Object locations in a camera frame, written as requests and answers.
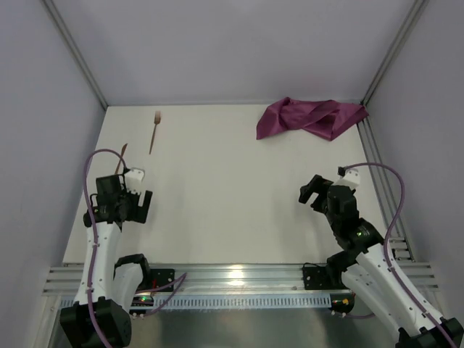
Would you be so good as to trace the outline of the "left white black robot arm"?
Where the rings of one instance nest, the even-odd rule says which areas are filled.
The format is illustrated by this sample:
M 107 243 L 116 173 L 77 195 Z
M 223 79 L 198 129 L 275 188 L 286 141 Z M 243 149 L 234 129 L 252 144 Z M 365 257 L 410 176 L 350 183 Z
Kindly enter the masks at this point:
M 151 191 L 142 191 L 144 172 L 125 170 L 96 179 L 96 193 L 85 194 L 86 259 L 73 304 L 59 322 L 72 347 L 127 347 L 130 306 L 138 287 L 151 281 L 142 254 L 117 257 L 123 223 L 146 222 Z

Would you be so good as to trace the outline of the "purple satin napkin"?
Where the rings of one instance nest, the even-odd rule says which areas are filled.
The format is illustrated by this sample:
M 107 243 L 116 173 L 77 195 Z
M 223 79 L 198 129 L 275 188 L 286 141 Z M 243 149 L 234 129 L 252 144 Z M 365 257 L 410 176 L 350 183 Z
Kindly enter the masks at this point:
M 286 131 L 304 130 L 327 141 L 368 116 L 361 104 L 325 101 L 301 101 L 286 97 L 266 108 L 257 123 L 256 139 L 261 140 Z

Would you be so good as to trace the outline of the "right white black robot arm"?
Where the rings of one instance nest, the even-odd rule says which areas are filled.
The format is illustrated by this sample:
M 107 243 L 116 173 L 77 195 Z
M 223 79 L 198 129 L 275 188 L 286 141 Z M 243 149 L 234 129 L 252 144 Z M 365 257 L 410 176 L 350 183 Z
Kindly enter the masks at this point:
M 397 347 L 459 347 L 463 326 L 446 319 L 397 264 L 389 242 L 360 217 L 355 197 L 360 174 L 345 172 L 333 182 L 314 175 L 299 190 L 299 202 L 323 214 L 342 251 L 329 257 L 331 282 L 355 293 L 396 341 Z

